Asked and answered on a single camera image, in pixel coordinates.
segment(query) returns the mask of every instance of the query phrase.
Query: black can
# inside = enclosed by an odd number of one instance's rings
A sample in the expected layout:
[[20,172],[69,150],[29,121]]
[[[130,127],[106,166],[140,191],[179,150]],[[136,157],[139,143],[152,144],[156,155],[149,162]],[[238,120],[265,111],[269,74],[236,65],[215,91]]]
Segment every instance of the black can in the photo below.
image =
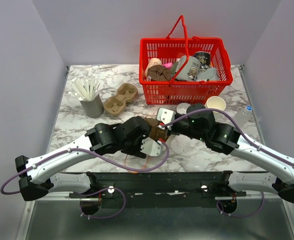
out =
[[193,56],[199,60],[200,62],[200,68],[199,72],[205,72],[209,67],[211,63],[211,55],[210,53],[206,51],[198,51]]

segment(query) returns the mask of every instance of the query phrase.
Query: gray floor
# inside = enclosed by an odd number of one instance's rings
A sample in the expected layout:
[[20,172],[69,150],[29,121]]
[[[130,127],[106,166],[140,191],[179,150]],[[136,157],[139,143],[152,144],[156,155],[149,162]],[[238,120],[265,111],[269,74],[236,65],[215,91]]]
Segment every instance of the gray floor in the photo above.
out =
[[[241,199],[237,214],[257,209],[260,199]],[[28,240],[293,240],[281,199],[266,199],[248,218],[220,215],[214,208],[125,209],[112,219],[80,217],[78,201],[37,201]]]

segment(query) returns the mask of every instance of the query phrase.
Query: utensil holder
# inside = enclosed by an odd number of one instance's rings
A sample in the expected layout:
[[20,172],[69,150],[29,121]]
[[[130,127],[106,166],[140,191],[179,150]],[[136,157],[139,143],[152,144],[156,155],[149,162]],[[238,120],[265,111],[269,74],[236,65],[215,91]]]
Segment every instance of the utensil holder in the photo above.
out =
[[90,118],[98,118],[104,112],[103,104],[99,94],[92,101],[80,101],[80,103],[85,110],[86,115]]

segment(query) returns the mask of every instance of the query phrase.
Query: pink object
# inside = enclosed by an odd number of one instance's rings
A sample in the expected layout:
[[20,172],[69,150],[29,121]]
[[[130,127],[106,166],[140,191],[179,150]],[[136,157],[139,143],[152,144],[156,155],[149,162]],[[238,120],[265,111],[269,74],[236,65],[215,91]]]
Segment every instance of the pink object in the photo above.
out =
[[172,62],[169,62],[169,63],[165,63],[165,64],[162,64],[162,66],[165,66],[166,68],[171,68],[173,65]]

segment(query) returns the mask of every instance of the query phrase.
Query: red handle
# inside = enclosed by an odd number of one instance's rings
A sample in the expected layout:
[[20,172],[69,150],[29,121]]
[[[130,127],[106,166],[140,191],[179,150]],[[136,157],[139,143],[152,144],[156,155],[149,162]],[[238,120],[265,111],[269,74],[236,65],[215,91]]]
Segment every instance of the red handle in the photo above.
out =
[[177,71],[177,73],[173,76],[173,78],[170,80],[171,82],[173,82],[175,79],[176,79],[176,76],[181,72],[181,70],[185,67],[185,65],[188,63],[189,61],[189,50],[188,50],[188,33],[187,33],[187,27],[185,25],[185,19],[183,17],[183,15],[181,15],[176,24],[173,26],[171,32],[169,32],[169,34],[167,35],[166,39],[170,39],[170,35],[171,33],[173,32],[173,30],[176,28],[178,22],[180,21],[181,19],[181,23],[182,23],[182,27],[183,27],[183,32],[185,34],[185,42],[186,42],[186,56],[187,56],[187,59],[185,61],[185,63],[181,66],[181,68],[179,69],[179,71]]

